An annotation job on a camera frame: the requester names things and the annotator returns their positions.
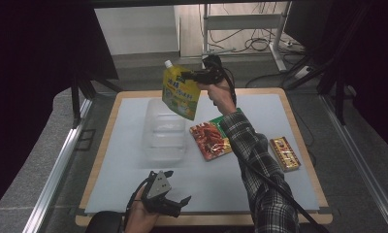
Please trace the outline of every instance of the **human hand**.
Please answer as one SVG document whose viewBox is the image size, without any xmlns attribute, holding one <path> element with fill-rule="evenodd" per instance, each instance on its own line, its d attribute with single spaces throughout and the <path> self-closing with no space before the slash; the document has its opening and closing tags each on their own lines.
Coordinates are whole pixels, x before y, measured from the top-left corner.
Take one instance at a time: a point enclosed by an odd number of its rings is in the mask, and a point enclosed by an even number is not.
<svg viewBox="0 0 388 233">
<path fill-rule="evenodd" d="M 229 115 L 237 110 L 231 97 L 230 86 L 226 80 L 217 84 L 197 83 L 197 86 L 208 92 L 210 100 L 214 102 L 218 111 L 223 115 Z"/>
<path fill-rule="evenodd" d="M 150 213 L 141 202 L 143 190 L 144 187 L 137 192 L 124 233 L 148 233 L 160 216 L 158 213 Z"/>
</svg>

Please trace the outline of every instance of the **metal rail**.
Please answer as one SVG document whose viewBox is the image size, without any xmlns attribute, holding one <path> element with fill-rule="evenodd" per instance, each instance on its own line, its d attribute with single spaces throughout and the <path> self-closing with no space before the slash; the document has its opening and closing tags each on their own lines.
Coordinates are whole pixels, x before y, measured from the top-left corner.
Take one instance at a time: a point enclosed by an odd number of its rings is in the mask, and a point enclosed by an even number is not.
<svg viewBox="0 0 388 233">
<path fill-rule="evenodd" d="M 378 180 L 372 173 L 372 170 L 370 169 L 361 151 L 352 139 L 347 127 L 340 124 L 340 121 L 335 115 L 334 106 L 331 101 L 323 95 L 319 95 L 319 98 L 323 102 L 326 112 L 333 122 L 333 125 L 336 127 L 352 161 L 357 167 L 378 209 L 381 211 L 385 221 L 388 224 L 388 196 L 384 191 L 384 188 L 379 184 Z"/>
<path fill-rule="evenodd" d="M 49 174 L 47 182 L 40 194 L 37 204 L 34 206 L 34 210 L 28 219 L 23 233 L 34 233 L 40 229 L 41 224 L 46 216 L 47 210 L 49 209 L 49 203 L 54 196 L 55 190 L 58 188 L 58 184 L 63 176 L 63 173 L 67 167 L 70 157 L 73 154 L 77 139 L 81 133 L 84 125 L 84 119 L 88 114 L 91 107 L 92 100 L 85 99 L 81 106 L 81 119 L 77 128 L 71 129 L 67 139 L 58 154 L 57 160 L 54 163 L 54 167 Z"/>
</svg>

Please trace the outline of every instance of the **metal stand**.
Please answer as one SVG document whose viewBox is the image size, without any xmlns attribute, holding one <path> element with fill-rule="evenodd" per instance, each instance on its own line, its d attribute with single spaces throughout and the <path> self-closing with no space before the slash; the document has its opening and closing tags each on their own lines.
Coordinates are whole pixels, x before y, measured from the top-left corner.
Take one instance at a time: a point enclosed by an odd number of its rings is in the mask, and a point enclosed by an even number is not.
<svg viewBox="0 0 388 233">
<path fill-rule="evenodd" d="M 275 59 L 279 72 L 286 72 L 284 62 L 278 51 L 278 43 L 284 29 L 285 20 L 287 19 L 288 10 L 291 2 L 287 2 L 284 11 L 281 14 L 271 15 L 238 15 L 238 16 L 209 16 L 210 4 L 204 5 L 204 38 L 203 38 L 203 55 L 210 53 L 209 48 L 209 30 L 236 30 L 236 29 L 267 29 L 276 28 L 275 39 L 269 44 L 270 50 Z"/>
<path fill-rule="evenodd" d="M 354 18 L 347 29 L 347 32 L 345 33 L 341 43 L 339 44 L 339 47 L 337 48 L 334 59 L 332 59 L 331 61 L 330 68 L 324 74 L 324 77 L 321 79 L 320 83 L 317 86 L 317 91 L 319 94 L 327 94 L 330 92 L 334 83 L 336 83 L 336 116 L 342 125 L 345 125 L 342 113 L 345 79 L 344 75 L 341 73 L 341 61 L 346 51 L 346 48 L 352 41 L 353 36 L 357 32 L 357 29 L 360 27 L 360 24 L 366 16 L 367 12 L 369 11 L 370 6 L 370 2 L 361 2 L 361 5 L 355 13 Z"/>
<path fill-rule="evenodd" d="M 81 90 L 82 95 L 85 99 L 91 100 L 95 97 L 96 91 L 94 86 L 91 83 L 91 80 L 94 80 L 98 83 L 103 84 L 104 86 L 112 89 L 115 92 L 120 92 L 123 89 L 105 79 L 98 78 L 93 76 L 91 73 L 80 72 L 74 63 L 70 64 L 70 69 L 73 73 L 72 83 L 71 83 L 71 98 L 73 103 L 73 114 L 74 122 L 72 128 L 77 128 L 81 123 L 81 112 L 80 112 L 80 97 L 79 89 Z"/>
</svg>

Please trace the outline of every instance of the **transparent plastic box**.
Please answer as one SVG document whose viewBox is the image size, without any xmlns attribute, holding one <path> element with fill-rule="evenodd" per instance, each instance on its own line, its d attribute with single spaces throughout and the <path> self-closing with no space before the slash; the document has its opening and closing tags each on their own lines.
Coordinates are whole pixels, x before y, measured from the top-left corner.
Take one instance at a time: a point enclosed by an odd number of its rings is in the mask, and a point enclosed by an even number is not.
<svg viewBox="0 0 388 233">
<path fill-rule="evenodd" d="M 160 98 L 148 101 L 143 150 L 151 161 L 178 161 L 186 150 L 185 118 L 172 112 Z"/>
</svg>

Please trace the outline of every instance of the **yellow pouch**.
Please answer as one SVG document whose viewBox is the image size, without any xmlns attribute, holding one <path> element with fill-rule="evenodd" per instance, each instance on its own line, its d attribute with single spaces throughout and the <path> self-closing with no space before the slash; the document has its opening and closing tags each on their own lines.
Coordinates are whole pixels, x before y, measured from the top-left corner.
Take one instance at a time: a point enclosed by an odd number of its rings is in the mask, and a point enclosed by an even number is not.
<svg viewBox="0 0 388 233">
<path fill-rule="evenodd" d="M 182 66 L 165 62 L 167 69 L 163 77 L 163 102 L 176 114 L 193 120 L 201 90 L 196 82 L 185 80 L 181 72 L 190 71 Z"/>
</svg>

